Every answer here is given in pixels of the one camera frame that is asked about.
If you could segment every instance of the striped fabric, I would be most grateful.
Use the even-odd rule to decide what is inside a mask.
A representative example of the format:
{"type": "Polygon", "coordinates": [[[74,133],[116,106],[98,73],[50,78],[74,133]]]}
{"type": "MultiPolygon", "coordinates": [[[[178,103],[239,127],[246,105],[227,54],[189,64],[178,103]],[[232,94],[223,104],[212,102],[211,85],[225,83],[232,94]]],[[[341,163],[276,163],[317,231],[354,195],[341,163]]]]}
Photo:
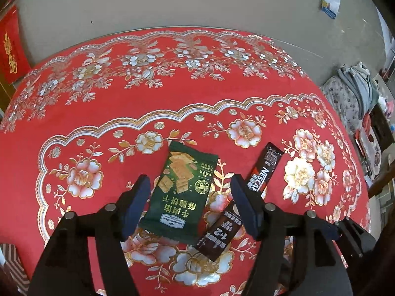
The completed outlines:
{"type": "Polygon", "coordinates": [[[17,248],[15,245],[0,243],[0,253],[0,258],[5,260],[4,270],[11,274],[11,277],[18,286],[19,292],[27,296],[30,281],[20,262],[17,248]]]}

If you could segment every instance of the white label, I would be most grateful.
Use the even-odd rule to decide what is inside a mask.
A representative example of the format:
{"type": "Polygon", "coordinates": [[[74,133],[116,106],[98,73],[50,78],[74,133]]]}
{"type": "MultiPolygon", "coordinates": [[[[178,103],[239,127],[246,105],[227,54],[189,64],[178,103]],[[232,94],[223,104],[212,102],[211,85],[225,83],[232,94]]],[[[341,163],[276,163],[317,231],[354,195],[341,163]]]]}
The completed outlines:
{"type": "Polygon", "coordinates": [[[184,228],[185,225],[184,219],[178,218],[177,216],[173,215],[165,215],[164,213],[160,218],[160,222],[173,228],[184,228]]]}

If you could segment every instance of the green snack package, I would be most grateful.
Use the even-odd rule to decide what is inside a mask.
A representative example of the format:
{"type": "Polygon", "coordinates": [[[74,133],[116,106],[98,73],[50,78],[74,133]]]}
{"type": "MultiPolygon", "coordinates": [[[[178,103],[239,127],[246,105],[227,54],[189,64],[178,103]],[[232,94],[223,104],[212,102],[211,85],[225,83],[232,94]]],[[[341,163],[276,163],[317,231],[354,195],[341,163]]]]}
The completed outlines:
{"type": "Polygon", "coordinates": [[[201,220],[218,156],[199,152],[177,141],[151,197],[139,227],[186,244],[199,239],[201,220]]]}

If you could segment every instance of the silver bolt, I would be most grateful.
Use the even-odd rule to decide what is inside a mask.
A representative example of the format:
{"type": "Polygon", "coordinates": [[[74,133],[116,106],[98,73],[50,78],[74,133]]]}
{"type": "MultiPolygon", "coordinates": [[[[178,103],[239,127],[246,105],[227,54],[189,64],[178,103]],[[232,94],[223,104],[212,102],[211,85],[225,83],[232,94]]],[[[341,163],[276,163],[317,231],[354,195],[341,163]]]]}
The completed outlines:
{"type": "Polygon", "coordinates": [[[107,211],[114,211],[115,209],[116,209],[116,205],[115,205],[115,203],[108,203],[105,207],[104,207],[104,209],[105,210],[107,210],[107,211]]]}
{"type": "Polygon", "coordinates": [[[75,216],[75,214],[76,213],[74,211],[68,211],[67,213],[64,214],[64,217],[66,219],[71,219],[71,218],[73,218],[75,216]]]}
{"type": "Polygon", "coordinates": [[[315,218],[315,217],[317,217],[317,214],[315,211],[309,210],[307,212],[307,216],[309,216],[310,218],[315,218]]]}
{"type": "Polygon", "coordinates": [[[272,203],[267,203],[265,205],[265,209],[268,210],[268,211],[274,211],[276,209],[276,206],[273,205],[272,203]]]}

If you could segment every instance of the floral tablecloth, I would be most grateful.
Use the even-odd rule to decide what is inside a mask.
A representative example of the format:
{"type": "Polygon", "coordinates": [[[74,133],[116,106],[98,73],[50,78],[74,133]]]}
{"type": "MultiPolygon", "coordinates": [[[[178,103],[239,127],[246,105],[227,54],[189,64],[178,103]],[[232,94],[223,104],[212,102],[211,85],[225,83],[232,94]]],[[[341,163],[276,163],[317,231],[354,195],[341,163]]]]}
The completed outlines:
{"type": "MultiPolygon", "coordinates": [[[[284,155],[267,202],[369,227],[363,174],[339,119],[303,69],[255,34],[145,29],[72,47],[24,78],[0,129],[0,240],[17,246],[29,275],[65,212],[96,212],[139,174],[154,187],[172,140],[219,155],[202,231],[232,198],[231,176],[246,176],[269,141],[284,155]]],[[[244,228],[214,263],[141,229],[122,244],[141,295],[239,295],[258,247],[244,228]]],[[[285,256],[291,250],[288,239],[285,256]]]]}

